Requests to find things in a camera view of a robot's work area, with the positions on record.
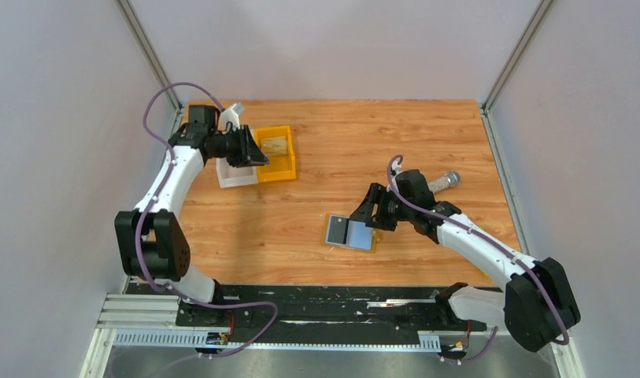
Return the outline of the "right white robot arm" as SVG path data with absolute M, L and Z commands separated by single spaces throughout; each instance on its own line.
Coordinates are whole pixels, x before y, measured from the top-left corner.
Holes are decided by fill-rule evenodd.
M 456 328 L 478 321 L 505 328 L 525 350 L 550 343 L 567 345 L 568 331 L 581 320 L 563 266 L 553 258 L 537 260 L 507 246 L 477 226 L 461 209 L 436 194 L 460 182 L 457 172 L 427 180 L 417 169 L 392 169 L 389 183 L 371 183 L 351 221 L 392 232 L 401 222 L 434 243 L 451 249 L 486 273 L 497 291 L 456 283 L 439 295 L 437 322 Z

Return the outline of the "yellow leather card holder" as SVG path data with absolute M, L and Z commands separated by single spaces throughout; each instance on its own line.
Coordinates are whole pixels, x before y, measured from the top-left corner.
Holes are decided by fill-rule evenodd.
M 324 245 L 328 245 L 331 248 L 343 248 L 347 250 L 356 250 L 356 251 L 366 252 L 370 254 L 374 254 L 376 252 L 377 244 L 381 240 L 381 234 L 379 230 L 367 227 L 364 223 L 361 223 L 361 222 L 349 221 L 349 231 L 348 231 L 347 242 L 345 246 L 327 244 L 324 241 L 324 236 L 327 228 L 327 219 L 329 215 L 330 213 L 324 217 L 324 229 L 322 232 L 322 239 L 321 239 L 321 242 Z

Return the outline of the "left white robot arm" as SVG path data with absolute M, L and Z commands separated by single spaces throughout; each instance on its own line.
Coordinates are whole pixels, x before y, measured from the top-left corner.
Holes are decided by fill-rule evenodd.
M 269 163 L 249 126 L 240 121 L 244 110 L 241 103 L 226 109 L 191 106 L 188 121 L 162 141 L 165 160 L 150 189 L 114 220 L 124 272 L 146 280 L 156 291 L 168 289 L 187 302 L 198 302 L 196 313 L 208 325 L 225 319 L 227 304 L 217 281 L 191 264 L 179 214 L 208 160 L 223 160 L 237 169 Z

